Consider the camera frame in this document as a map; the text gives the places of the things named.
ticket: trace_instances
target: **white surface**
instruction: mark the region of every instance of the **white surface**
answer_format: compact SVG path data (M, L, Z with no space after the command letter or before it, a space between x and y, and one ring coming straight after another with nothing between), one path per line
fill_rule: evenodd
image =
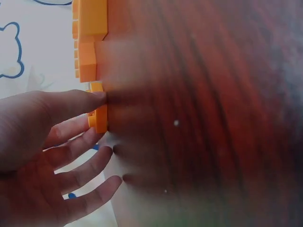
M22 50L20 60L24 64L24 72L15 79L12 77L20 73L18 63L20 48L15 39L17 26L12 24L3 29L11 22L16 22L19 26L18 38ZM0 31L0 98L31 90L65 91L85 88L85 85L74 76L71 22L70 5L48 6L33 0L0 0L0 28L3 29ZM59 171L74 169L94 153L94 150L88 151ZM81 196L92 191L103 181L104 175L100 174L74 193ZM117 224L109 202L91 215L68 226L116 227Z

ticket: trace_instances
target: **hand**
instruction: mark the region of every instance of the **hand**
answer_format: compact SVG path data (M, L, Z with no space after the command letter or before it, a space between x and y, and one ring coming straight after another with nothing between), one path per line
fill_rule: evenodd
M109 162L111 148L100 148L70 172L54 174L102 137L89 129L86 116L73 117L105 101L105 93L77 90L30 92L0 100L0 226L60 227L111 199L122 182L118 176L84 196L62 197L97 176Z

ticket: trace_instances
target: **orange toy block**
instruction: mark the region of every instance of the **orange toy block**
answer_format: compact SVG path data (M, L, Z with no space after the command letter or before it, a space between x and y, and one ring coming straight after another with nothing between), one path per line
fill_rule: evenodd
M77 49L78 48L78 40L74 41L74 48Z
M79 37L79 22L77 20L72 22L72 37L78 39Z
M78 0L79 41L102 41L107 35L107 0Z
M74 50L74 58L79 58L79 51L78 50Z
M75 70L75 74L76 74L76 78L79 78L80 75L79 75L79 70Z
M75 60L75 69L79 69L79 60L78 59Z
M90 92L103 91L102 83L91 83ZM96 133L107 131L107 105L88 114L89 126L96 128Z
M97 61L94 43L79 44L80 82L96 81Z
M79 0L72 1L72 19L78 20L79 19Z

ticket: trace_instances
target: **blue cartoon outline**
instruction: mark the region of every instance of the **blue cartoon outline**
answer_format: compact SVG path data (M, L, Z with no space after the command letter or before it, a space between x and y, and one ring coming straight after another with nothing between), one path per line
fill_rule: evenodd
M18 47L19 47L19 56L18 56L18 60L17 62L20 64L21 66L21 70L20 70L20 73L18 73L17 75L11 77L11 76L8 76L8 75L4 75L4 74L0 74L0 78L2 77L5 77L5 78L9 78L9 79L15 79L15 78L18 78L20 77L23 72L24 72L24 64L23 62L21 61L21 57L22 57L22 46L21 46L21 42L18 38L18 35L19 35L19 32L20 32L20 26L17 22L10 22L8 23L7 25L4 26L4 28L0 27L0 31L4 31L6 29L6 27L10 26L10 25L15 25L17 27L17 34L16 34L16 41L17 41L17 44L18 44Z
M68 3L64 3L64 4L46 3L46 2L39 1L39 0L33 0L33 1L40 3L42 5L47 5L47 6L68 6L68 5L71 5L71 3L72 3L72 1L68 2Z

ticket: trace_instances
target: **blurry brown object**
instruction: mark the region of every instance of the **blurry brown object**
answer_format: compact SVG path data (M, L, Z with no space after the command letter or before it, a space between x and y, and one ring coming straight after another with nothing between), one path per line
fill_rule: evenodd
M109 0L120 227L303 226L303 4Z

